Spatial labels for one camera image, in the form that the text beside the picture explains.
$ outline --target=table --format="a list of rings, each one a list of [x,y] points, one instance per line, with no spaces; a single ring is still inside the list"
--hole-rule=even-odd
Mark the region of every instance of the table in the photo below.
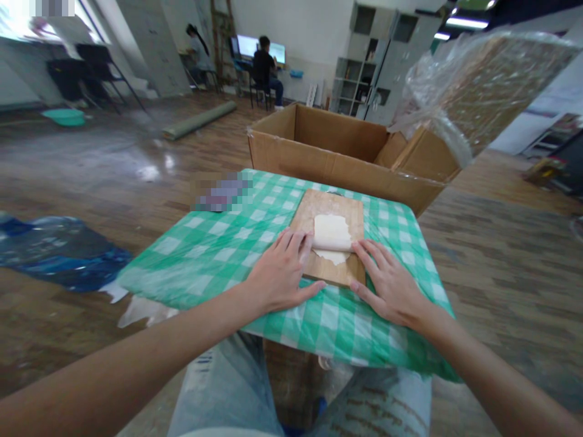
[[[118,281],[136,296],[179,310],[245,280],[290,224],[306,189],[333,191],[364,204],[364,234],[385,244],[431,301],[453,312],[410,208],[288,176],[246,169],[252,196],[230,212],[190,212],[134,259]],[[302,279],[301,286],[312,281]],[[367,286],[374,290],[367,276]],[[325,287],[297,308],[267,314],[243,329],[293,348],[359,366],[403,366],[450,381],[458,377],[421,336],[377,316],[349,289]]]

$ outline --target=cardboard box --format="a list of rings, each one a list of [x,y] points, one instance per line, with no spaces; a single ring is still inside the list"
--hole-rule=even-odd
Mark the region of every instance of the cardboard box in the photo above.
[[[248,138],[255,169],[401,202],[416,216],[460,171],[430,132],[407,143],[384,126],[298,104],[253,124]]]

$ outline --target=ceiling light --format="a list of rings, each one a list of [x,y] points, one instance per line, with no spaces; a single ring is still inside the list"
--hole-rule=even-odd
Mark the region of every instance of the ceiling light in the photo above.
[[[488,26],[487,21],[476,21],[468,18],[448,18],[447,25],[457,26],[457,27],[472,27],[473,29],[485,29]]]

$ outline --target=person's right hand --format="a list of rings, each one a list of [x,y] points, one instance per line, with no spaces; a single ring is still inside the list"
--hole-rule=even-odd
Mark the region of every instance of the person's right hand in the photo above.
[[[432,304],[422,295],[409,271],[381,243],[360,240],[352,243],[352,248],[363,262],[377,293],[358,281],[353,281],[350,289],[383,319],[415,329],[416,322],[422,320]]]

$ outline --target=rolled mat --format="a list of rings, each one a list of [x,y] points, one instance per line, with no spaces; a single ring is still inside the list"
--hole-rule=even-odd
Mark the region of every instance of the rolled mat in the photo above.
[[[178,138],[183,137],[189,132],[200,129],[202,126],[234,111],[235,109],[237,109],[237,104],[233,100],[229,100],[216,108],[195,115],[194,117],[187,118],[186,120],[179,121],[178,123],[174,123],[172,126],[162,129],[162,133],[167,140],[178,140]]]

